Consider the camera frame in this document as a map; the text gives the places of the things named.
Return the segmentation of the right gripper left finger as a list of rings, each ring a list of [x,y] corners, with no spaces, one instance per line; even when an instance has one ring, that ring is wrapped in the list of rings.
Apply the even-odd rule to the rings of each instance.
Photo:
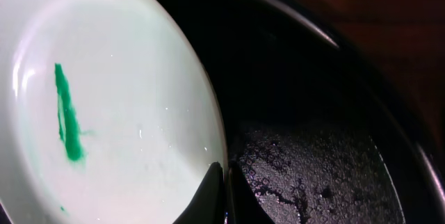
[[[187,208],[174,224],[222,224],[225,221],[223,168],[213,162]]]

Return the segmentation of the mint green plate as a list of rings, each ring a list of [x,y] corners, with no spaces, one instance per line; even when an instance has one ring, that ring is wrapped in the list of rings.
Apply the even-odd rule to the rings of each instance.
[[[172,223],[214,162],[213,88],[157,0],[1,0],[12,223]]]

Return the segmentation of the round black tray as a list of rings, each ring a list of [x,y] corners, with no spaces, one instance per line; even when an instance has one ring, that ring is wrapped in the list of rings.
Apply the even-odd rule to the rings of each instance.
[[[158,1],[274,223],[444,222],[443,151],[344,37],[294,0]]]

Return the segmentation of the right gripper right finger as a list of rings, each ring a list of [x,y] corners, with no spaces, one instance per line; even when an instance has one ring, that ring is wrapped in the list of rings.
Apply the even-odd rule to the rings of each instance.
[[[229,162],[227,194],[229,224],[274,224],[258,203],[241,167],[235,161]]]

